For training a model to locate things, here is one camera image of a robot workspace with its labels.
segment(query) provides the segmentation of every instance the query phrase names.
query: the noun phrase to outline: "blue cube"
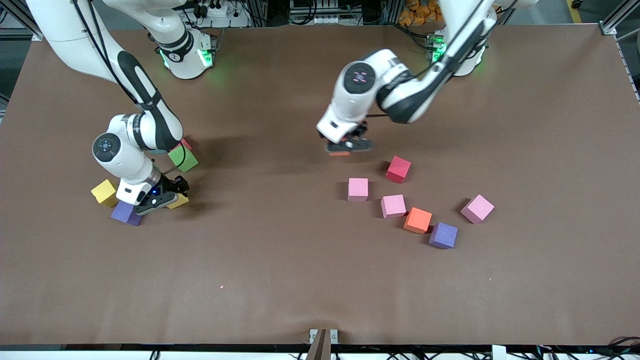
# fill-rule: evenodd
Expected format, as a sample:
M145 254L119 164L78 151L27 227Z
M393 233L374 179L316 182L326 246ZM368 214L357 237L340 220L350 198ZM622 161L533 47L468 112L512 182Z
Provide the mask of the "blue cube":
M140 225L140 220L142 220L142 216L136 214L133 211L133 205L128 204L124 201L120 201L116 205L116 208L111 213L111 218L126 222L127 224L133 226Z
M457 234L457 227L439 222L433 227L433 232L429 238L429 245L433 245L441 249L451 249L456 243Z

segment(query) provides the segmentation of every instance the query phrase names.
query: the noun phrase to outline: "green cube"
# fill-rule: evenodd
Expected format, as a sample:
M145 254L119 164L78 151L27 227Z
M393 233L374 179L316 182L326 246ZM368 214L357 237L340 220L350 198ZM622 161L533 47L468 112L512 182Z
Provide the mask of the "green cube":
M191 150L187 149L186 146L178 146L174 150L171 150L169 157L176 166L182 163L182 165L178 166L181 172L187 172L191 170L192 167L198 165L198 160L196 160Z

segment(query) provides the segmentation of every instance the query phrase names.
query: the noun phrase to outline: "yellow cube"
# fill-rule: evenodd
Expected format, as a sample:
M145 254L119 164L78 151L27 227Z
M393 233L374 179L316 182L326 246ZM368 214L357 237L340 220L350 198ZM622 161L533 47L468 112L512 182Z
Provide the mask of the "yellow cube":
M101 182L100 185L93 188L91 193L95 196L95 200L97 200L99 204L105 205L108 208L112 208L118 204L115 185L109 179L106 179Z
M175 209L180 205L185 205L187 202L189 202L189 198L179 193L178 201L174 202L173 204L167 205L166 207L170 209Z

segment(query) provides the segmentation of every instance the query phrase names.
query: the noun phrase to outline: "red cube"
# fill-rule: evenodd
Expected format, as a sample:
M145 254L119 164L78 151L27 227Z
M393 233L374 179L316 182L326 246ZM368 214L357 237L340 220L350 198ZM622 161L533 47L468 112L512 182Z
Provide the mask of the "red cube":
M409 167L411 167L409 161L394 156L385 177L395 183L402 184L406 178L406 174L409 172Z

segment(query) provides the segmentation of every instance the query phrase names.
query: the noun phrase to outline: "table surface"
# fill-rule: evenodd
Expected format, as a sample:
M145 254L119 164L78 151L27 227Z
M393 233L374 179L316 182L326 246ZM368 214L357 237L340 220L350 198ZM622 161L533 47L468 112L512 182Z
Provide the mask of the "table surface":
M190 81L144 32L114 36L197 143L190 203L139 227L109 218L90 193L109 175L91 144L136 109L33 43L0 127L0 343L297 343L327 327L343 343L602 344L640 332L640 108L595 25L498 27L422 119L372 119L375 150L338 159L314 125L343 66L382 47L424 66L398 30L229 30L216 67ZM413 163L404 184L381 172L394 155ZM345 201L349 177L370 179L370 201ZM382 219L380 198L398 193L458 227L455 249ZM458 210L478 193L496 208L473 225Z

